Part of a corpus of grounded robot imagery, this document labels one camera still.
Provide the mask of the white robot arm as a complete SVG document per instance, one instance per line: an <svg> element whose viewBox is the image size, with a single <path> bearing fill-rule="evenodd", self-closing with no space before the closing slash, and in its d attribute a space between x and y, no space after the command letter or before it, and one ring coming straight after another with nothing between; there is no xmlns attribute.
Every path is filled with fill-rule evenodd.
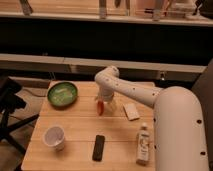
<svg viewBox="0 0 213 171"><path fill-rule="evenodd" d="M203 111L192 91L126 81L115 66L99 71L95 82L100 100L118 92L153 109L156 171L210 171Z"/></svg>

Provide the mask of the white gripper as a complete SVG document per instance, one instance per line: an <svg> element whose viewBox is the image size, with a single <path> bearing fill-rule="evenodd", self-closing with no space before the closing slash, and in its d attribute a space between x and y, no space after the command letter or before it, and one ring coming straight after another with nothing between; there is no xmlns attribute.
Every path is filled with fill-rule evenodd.
<svg viewBox="0 0 213 171"><path fill-rule="evenodd" d="M104 111L110 108L111 101L114 97L114 91L103 86L99 87L98 97L95 98L96 106L98 101L104 102Z"/></svg>

